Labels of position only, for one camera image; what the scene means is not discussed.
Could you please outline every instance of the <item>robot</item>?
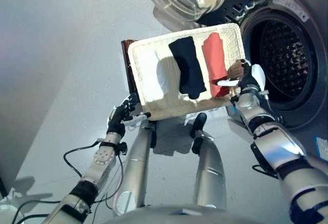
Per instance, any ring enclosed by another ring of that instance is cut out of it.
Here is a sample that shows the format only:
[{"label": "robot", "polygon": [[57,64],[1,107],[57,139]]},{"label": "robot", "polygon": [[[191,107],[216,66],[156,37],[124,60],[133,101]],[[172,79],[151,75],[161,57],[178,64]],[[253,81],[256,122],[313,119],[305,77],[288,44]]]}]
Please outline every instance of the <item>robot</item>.
[{"label": "robot", "polygon": [[[231,102],[254,139],[251,150],[260,166],[278,177],[295,224],[328,223],[328,176],[308,163],[302,145],[283,127],[282,117],[271,110],[261,67],[244,62],[243,68],[242,79],[226,80],[225,85],[237,84],[241,89]],[[193,205],[145,206],[149,150],[156,142],[156,123],[147,120],[149,114],[131,116],[135,105],[136,95],[130,95],[120,106],[114,107],[106,138],[99,141],[100,147],[91,166],[44,224],[84,222],[116,157],[127,152],[126,144],[120,141],[125,125],[133,120],[143,121],[114,193],[116,217],[107,223],[255,223],[225,211],[223,166],[213,138],[202,130],[206,122],[204,113],[197,116],[190,133],[194,138],[192,151],[199,156]]]}]

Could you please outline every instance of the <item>black sock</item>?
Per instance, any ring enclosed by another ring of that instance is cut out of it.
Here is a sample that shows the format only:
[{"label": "black sock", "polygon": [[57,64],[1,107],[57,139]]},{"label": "black sock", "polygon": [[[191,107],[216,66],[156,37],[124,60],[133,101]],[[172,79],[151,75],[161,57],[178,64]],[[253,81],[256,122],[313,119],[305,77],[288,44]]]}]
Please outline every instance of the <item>black sock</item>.
[{"label": "black sock", "polygon": [[169,44],[180,69],[180,93],[188,94],[190,99],[199,98],[206,91],[203,75],[196,57],[196,50],[191,36],[180,38]]}]

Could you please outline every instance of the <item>wire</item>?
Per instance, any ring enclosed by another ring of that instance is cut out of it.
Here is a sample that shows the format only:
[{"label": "wire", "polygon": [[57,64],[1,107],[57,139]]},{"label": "wire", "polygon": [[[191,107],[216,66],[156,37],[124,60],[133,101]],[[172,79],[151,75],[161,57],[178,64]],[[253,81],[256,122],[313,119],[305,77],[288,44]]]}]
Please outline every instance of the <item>wire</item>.
[{"label": "wire", "polygon": [[101,200],[95,201],[95,202],[93,202],[93,203],[96,203],[96,202],[103,202],[103,201],[106,201],[106,200],[112,198],[112,197],[118,192],[119,188],[121,187],[121,185],[122,185],[122,183],[123,183],[123,177],[124,177],[124,172],[123,172],[123,163],[122,163],[122,160],[121,160],[121,157],[120,157],[119,154],[117,155],[117,157],[118,157],[118,160],[119,160],[119,164],[120,164],[120,166],[121,166],[121,180],[120,180],[120,182],[119,182],[119,185],[118,185],[117,189],[116,189],[115,192],[114,192],[112,195],[110,195],[109,197],[106,197],[106,198],[104,198],[104,199],[101,199]]},{"label": "wire", "polygon": [[80,150],[85,150],[85,149],[89,149],[89,148],[92,148],[92,147],[95,147],[97,144],[99,144],[100,141],[96,141],[95,143],[93,143],[92,145],[90,146],[85,146],[85,147],[79,147],[79,148],[75,148],[73,150],[70,150],[68,152],[66,152],[64,155],[63,155],[63,158],[64,158],[64,161],[67,163],[68,166],[70,166],[70,168],[72,170],[74,170],[80,177],[82,177],[82,174],[73,166],[70,164],[70,162],[66,159],[66,156],[74,151],[80,151]]},{"label": "wire", "polygon": [[[118,167],[118,168],[116,169],[116,172],[115,172],[114,176],[112,177],[112,180],[109,182],[109,184],[108,184],[108,186],[107,186],[107,188],[106,188],[105,191],[107,191],[107,190],[109,189],[109,187],[111,186],[111,184],[112,184],[112,182],[113,182],[113,180],[114,180],[114,178],[115,178],[115,176],[116,176],[116,174],[117,174],[119,168],[120,168],[120,167]],[[101,200],[103,200],[103,197],[107,198],[107,196],[108,196],[108,192],[105,193],[105,194],[101,197]],[[96,215],[96,212],[97,212],[97,209],[98,209],[98,206],[99,206],[100,203],[101,203],[101,202],[99,201],[98,204],[97,204],[97,206],[96,206],[96,209],[95,209],[95,211],[94,211],[94,213],[93,213],[92,224],[94,223],[95,215]],[[106,204],[106,206],[107,206],[108,209],[113,210],[111,207],[108,206],[107,200],[105,200],[105,204]]]},{"label": "wire", "polygon": [[[67,163],[68,166],[70,166],[80,177],[82,177],[81,173],[73,166],[69,163],[69,161],[66,159],[66,156],[74,151],[79,151],[79,150],[85,150],[85,149],[88,149],[88,148],[92,148],[92,147],[95,147],[97,144],[99,144],[100,142],[99,141],[96,141],[95,143],[93,143],[92,145],[90,146],[85,146],[85,147],[80,147],[80,148],[76,148],[76,149],[73,149],[73,150],[70,150],[68,152],[66,152],[64,155],[63,155],[63,158],[64,158],[64,161]],[[122,183],[123,183],[123,176],[124,176],[124,172],[123,172],[123,163],[122,163],[122,160],[120,158],[120,155],[118,155],[118,160],[119,160],[119,163],[120,163],[120,167],[121,167],[121,180],[120,180],[120,183],[119,183],[119,186],[118,188],[115,190],[115,192],[110,195],[109,197],[107,197],[107,194],[105,195],[105,198],[101,198],[99,201],[95,201],[94,203],[98,203],[98,205],[96,206],[96,209],[95,209],[95,212],[94,212],[94,215],[96,214],[96,211],[98,209],[98,206],[101,202],[106,202],[108,199],[112,198],[119,190],[119,188],[121,187]],[[18,216],[18,213],[19,211],[21,210],[22,207],[24,207],[25,205],[27,204],[30,204],[30,203],[60,203],[60,201],[42,201],[42,200],[30,200],[30,201],[26,201],[24,203],[22,203],[16,213],[15,213],[15,216],[13,218],[13,221],[11,222],[11,224],[15,224],[15,221],[17,219],[17,216]],[[30,218],[37,218],[37,217],[47,217],[48,214],[39,214],[39,215],[29,215],[29,216],[26,216],[24,217],[23,219],[21,219],[17,224],[21,224],[24,220],[27,220],[27,219],[30,219]]]},{"label": "wire", "polygon": [[94,210],[91,224],[94,223],[94,220],[95,220],[95,218],[96,218],[96,213],[97,213],[97,210],[98,210],[98,207],[99,207],[100,203],[101,203],[101,202],[99,202],[99,203],[97,204],[96,209]]},{"label": "wire", "polygon": [[276,174],[272,174],[272,173],[269,173],[269,172],[266,172],[264,170],[259,170],[257,168],[262,168],[260,165],[253,165],[252,166],[252,169],[255,170],[256,172],[258,173],[261,173],[261,174],[264,174],[264,175],[267,175],[267,176],[270,176],[272,178],[275,178],[275,179],[278,179],[278,176]]},{"label": "wire", "polygon": [[107,203],[107,200],[105,201],[105,204],[106,204],[106,207],[107,207],[108,209],[113,210],[112,207],[109,207],[109,205],[108,205],[108,203]]},{"label": "wire", "polygon": [[49,214],[38,214],[38,215],[28,215],[25,216],[23,219],[21,219],[19,222],[16,224],[22,224],[25,220],[31,219],[31,218],[41,218],[41,217],[47,217]]},{"label": "wire", "polygon": [[25,205],[30,204],[30,203],[60,203],[60,201],[42,201],[42,200],[30,200],[30,201],[26,201],[26,202],[22,203],[22,204],[18,207],[18,209],[17,209],[17,211],[16,211],[16,214],[15,214],[14,218],[12,219],[11,224],[15,224],[15,221],[16,221],[16,219],[17,219],[17,215],[18,215],[19,211],[21,210],[21,208],[24,207]]}]

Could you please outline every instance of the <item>wicker tray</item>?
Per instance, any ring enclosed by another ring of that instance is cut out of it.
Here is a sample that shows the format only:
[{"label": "wicker tray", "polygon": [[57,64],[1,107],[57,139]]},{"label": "wicker tray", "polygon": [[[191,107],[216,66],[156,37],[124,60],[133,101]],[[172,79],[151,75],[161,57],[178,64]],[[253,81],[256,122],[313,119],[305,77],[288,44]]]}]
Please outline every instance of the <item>wicker tray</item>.
[{"label": "wicker tray", "polygon": [[[217,32],[223,40],[224,63],[227,70],[245,58],[241,34],[237,24],[222,24],[206,28],[198,28],[181,32],[170,33],[154,38],[139,40],[132,43],[128,49],[131,68],[137,86],[140,103],[144,112],[150,112],[150,120],[159,120],[169,117],[181,116],[193,112],[229,105],[230,98],[239,92],[239,88],[230,88],[229,94],[221,98],[212,98],[209,83],[209,74],[201,46],[205,39]],[[169,48],[169,43],[183,37],[192,36],[196,55],[202,71],[206,92],[202,92],[198,99],[192,100],[187,94],[179,93],[180,70]],[[142,89],[142,77],[147,70],[140,69],[136,54],[145,47],[155,50],[161,66],[170,81],[170,91],[160,100],[146,102]]]}]

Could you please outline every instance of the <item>sticker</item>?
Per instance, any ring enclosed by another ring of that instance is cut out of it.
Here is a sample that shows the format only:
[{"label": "sticker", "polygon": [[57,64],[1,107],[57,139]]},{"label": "sticker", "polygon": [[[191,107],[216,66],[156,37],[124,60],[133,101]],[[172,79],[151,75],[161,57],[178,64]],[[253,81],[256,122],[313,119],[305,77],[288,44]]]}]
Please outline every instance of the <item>sticker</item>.
[{"label": "sticker", "polygon": [[290,9],[304,23],[309,19],[309,15],[294,0],[273,0],[273,3]]},{"label": "sticker", "polygon": [[315,137],[317,156],[328,161],[328,141],[323,138]]}]

